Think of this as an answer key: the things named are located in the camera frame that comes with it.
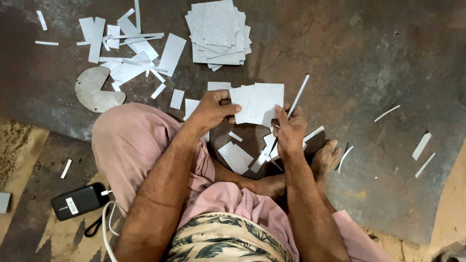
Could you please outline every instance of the metal rod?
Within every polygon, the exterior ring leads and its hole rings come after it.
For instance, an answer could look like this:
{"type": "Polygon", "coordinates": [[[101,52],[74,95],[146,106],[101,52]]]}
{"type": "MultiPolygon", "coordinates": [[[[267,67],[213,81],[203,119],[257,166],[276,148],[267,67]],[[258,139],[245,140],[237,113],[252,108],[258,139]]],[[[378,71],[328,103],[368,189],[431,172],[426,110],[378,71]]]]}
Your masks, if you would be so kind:
{"type": "MultiPolygon", "coordinates": [[[[291,114],[293,113],[293,110],[295,110],[296,104],[298,104],[298,100],[301,97],[302,92],[304,91],[304,88],[308,84],[309,77],[310,76],[306,74],[306,78],[304,79],[304,82],[302,82],[301,88],[299,88],[299,92],[296,95],[296,98],[293,101],[293,104],[291,105],[290,110],[288,111],[288,118],[290,118],[291,114]]],[[[272,145],[272,149],[270,149],[270,153],[272,153],[272,151],[274,150],[275,146],[277,145],[277,142],[278,142],[278,138],[275,138],[274,144],[272,145]]]]}

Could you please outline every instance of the person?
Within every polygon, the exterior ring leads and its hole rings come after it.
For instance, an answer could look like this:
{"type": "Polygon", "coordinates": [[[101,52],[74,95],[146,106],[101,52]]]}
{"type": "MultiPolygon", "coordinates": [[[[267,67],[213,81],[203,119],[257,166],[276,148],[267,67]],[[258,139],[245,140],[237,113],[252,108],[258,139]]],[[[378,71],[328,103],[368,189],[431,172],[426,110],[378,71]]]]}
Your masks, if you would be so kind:
{"type": "Polygon", "coordinates": [[[209,156],[202,138],[241,111],[228,90],[208,91],[184,124],[148,105],[109,109],[93,128],[92,149],[127,213],[113,248],[125,261],[390,261],[325,195],[341,149],[331,140],[310,165],[306,119],[276,106],[284,174],[253,180],[209,156]],[[287,191],[289,215],[274,202],[287,191]]]}

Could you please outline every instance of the leg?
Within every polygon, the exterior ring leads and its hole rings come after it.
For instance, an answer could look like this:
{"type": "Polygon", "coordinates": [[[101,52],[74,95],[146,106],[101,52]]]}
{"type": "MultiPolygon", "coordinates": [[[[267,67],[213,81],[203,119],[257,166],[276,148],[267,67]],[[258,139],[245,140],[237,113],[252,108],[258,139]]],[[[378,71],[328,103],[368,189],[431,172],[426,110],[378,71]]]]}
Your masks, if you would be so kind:
{"type": "Polygon", "coordinates": [[[254,180],[230,171],[215,159],[212,159],[212,161],[213,166],[215,167],[214,183],[233,182],[240,190],[247,188],[249,191],[257,195],[269,196],[274,200],[283,196],[285,193],[285,174],[268,176],[254,180]]]}
{"type": "Polygon", "coordinates": [[[335,167],[342,152],[341,148],[334,150],[336,144],[336,140],[331,140],[315,154],[311,162],[311,170],[314,174],[319,194],[340,229],[348,255],[353,262],[392,261],[380,246],[364,234],[345,210],[337,212],[325,195],[327,173],[335,167]]]}
{"type": "MultiPolygon", "coordinates": [[[[128,211],[148,171],[164,153],[181,124],[162,111],[130,103],[109,109],[94,124],[92,150],[117,202],[128,211]]],[[[191,169],[190,197],[213,183],[215,170],[205,141],[191,169]]]]}

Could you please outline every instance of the black power bank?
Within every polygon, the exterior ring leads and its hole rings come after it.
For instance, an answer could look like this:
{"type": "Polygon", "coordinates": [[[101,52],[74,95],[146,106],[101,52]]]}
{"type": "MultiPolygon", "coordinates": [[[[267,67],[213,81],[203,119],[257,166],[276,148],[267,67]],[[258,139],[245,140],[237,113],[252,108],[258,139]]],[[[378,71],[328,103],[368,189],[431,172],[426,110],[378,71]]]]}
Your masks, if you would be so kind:
{"type": "Polygon", "coordinates": [[[94,183],[76,190],[61,194],[50,202],[60,221],[77,217],[92,210],[96,210],[110,201],[108,195],[102,196],[105,191],[101,183],[94,183]]]}

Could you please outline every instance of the black strap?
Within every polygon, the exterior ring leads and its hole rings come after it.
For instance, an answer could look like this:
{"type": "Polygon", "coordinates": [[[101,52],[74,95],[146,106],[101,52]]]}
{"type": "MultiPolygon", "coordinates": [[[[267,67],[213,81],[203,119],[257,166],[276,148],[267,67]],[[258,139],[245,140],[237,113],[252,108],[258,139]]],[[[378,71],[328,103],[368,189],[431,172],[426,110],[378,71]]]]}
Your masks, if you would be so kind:
{"type": "MultiPolygon", "coordinates": [[[[110,213],[110,209],[107,208],[107,211],[105,212],[105,217],[107,217],[107,216],[109,215],[109,213],[110,213]]],[[[97,231],[99,231],[100,225],[102,225],[102,216],[100,216],[99,219],[97,219],[94,223],[92,223],[92,225],[90,225],[90,226],[86,229],[86,231],[84,231],[84,236],[85,236],[85,237],[93,237],[93,236],[95,236],[95,235],[97,234],[97,231]],[[93,227],[96,227],[96,228],[94,229],[94,231],[93,231],[91,234],[89,234],[89,231],[90,231],[93,227]]]]}

